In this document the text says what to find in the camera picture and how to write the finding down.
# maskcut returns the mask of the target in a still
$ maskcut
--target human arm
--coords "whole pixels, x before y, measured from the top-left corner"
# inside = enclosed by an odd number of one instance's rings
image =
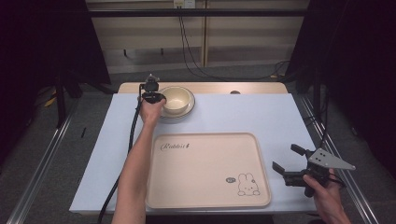
[[[330,178],[333,178],[334,170],[330,169]],[[304,181],[315,190],[314,200],[318,214],[328,224],[349,224],[349,218],[341,205],[340,185],[329,181],[323,188],[319,182],[310,175],[303,176]]]
[[[164,104],[165,100],[156,104],[149,104],[145,100],[142,102],[140,118],[143,120],[143,127],[120,174],[113,224],[143,224],[146,221],[145,200],[152,136]]]

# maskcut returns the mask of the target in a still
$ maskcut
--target white bowl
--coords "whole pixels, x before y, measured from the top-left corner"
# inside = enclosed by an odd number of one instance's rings
[[[163,110],[172,115],[183,113],[190,103],[190,93],[182,87],[168,87],[162,91],[166,97]]]

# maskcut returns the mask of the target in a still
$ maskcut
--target beige tray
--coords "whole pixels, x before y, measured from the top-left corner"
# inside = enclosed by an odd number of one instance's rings
[[[257,207],[270,200],[253,134],[164,134],[154,140],[149,207]]]

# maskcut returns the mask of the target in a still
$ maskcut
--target table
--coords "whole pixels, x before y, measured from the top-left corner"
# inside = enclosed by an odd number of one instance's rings
[[[126,158],[125,148],[128,145],[135,108],[135,105],[130,102],[136,101],[137,94],[132,92],[138,91],[139,84],[125,83],[120,87],[120,93],[114,95],[70,211],[84,215],[97,214],[100,211]],[[192,209],[188,211],[189,214],[235,212],[273,214],[316,210],[313,200],[304,196],[304,188],[286,187],[282,176],[271,168],[272,161],[277,161],[281,165],[286,165],[287,169],[302,170],[306,166],[306,160],[294,155],[295,153],[290,150],[290,144],[314,148],[296,104],[283,84],[160,83],[160,89],[167,86],[186,87],[194,93],[197,104],[193,111],[183,119],[178,119],[176,122],[169,119],[160,120],[154,137],[163,133],[253,133],[261,146],[263,162],[272,191],[272,201],[264,208]],[[242,94],[229,94],[230,91],[239,91]],[[236,115],[244,116],[236,120]],[[138,121],[136,129],[140,130],[141,126],[141,121]],[[114,211],[115,200],[116,194],[110,201],[107,212]],[[149,207],[147,207],[147,212],[149,215],[163,214],[163,211]],[[176,215],[185,215],[185,213],[185,210],[180,209],[168,209],[165,212],[165,214]]]

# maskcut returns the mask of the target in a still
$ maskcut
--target rabbit illustration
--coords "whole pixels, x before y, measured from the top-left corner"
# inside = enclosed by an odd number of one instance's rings
[[[256,184],[256,181],[253,178],[252,174],[240,174],[238,176],[239,179],[239,196],[252,196],[252,195],[260,195],[259,187]]]

